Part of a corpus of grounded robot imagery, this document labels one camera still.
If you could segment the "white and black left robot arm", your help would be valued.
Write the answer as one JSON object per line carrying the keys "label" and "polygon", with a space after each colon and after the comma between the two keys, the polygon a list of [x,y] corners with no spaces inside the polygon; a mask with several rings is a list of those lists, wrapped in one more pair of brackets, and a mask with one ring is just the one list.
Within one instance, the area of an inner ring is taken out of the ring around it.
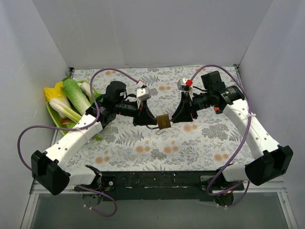
{"label": "white and black left robot arm", "polygon": [[60,194],[67,186],[85,185],[96,191],[101,187],[101,172],[92,167],[77,170],[68,169],[72,157],[107,124],[124,115],[133,118],[134,126],[156,125],[156,118],[148,108],[147,100],[151,97],[150,89],[139,82],[134,95],[135,101],[127,100],[126,84],[113,81],[106,93],[97,98],[80,121],[77,131],[69,131],[54,146],[44,152],[35,151],[31,156],[32,177],[51,194]]}

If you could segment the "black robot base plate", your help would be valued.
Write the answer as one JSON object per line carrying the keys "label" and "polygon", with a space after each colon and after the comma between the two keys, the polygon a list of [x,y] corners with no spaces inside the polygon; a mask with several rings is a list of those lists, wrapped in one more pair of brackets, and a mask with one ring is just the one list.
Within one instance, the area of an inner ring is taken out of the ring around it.
{"label": "black robot base plate", "polygon": [[86,188],[103,191],[115,200],[195,199],[212,201],[205,188],[216,175],[210,171],[108,171]]}

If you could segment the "large brass padlock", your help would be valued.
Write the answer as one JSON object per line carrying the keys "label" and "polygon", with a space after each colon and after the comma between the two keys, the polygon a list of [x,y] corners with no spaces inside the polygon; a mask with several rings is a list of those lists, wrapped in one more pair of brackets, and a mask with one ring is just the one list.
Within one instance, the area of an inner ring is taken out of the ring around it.
{"label": "large brass padlock", "polygon": [[171,120],[169,118],[168,114],[162,114],[158,115],[156,117],[157,126],[156,127],[150,127],[146,126],[148,129],[166,129],[171,127]]}

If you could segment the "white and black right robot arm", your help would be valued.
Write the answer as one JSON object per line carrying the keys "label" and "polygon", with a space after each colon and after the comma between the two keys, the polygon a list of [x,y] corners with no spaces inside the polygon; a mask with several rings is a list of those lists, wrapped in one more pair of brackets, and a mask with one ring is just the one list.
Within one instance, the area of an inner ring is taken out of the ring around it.
{"label": "white and black right robot arm", "polygon": [[220,73],[214,71],[201,76],[204,92],[193,93],[193,82],[180,79],[177,83],[181,91],[180,103],[172,115],[173,123],[191,122],[198,117],[197,112],[213,107],[216,114],[225,114],[240,134],[246,134],[253,161],[249,164],[232,164],[221,168],[216,179],[220,189],[228,189],[234,181],[250,181],[259,186],[286,173],[293,151],[289,146],[281,146],[274,140],[249,111],[245,95],[235,85],[226,86]]}

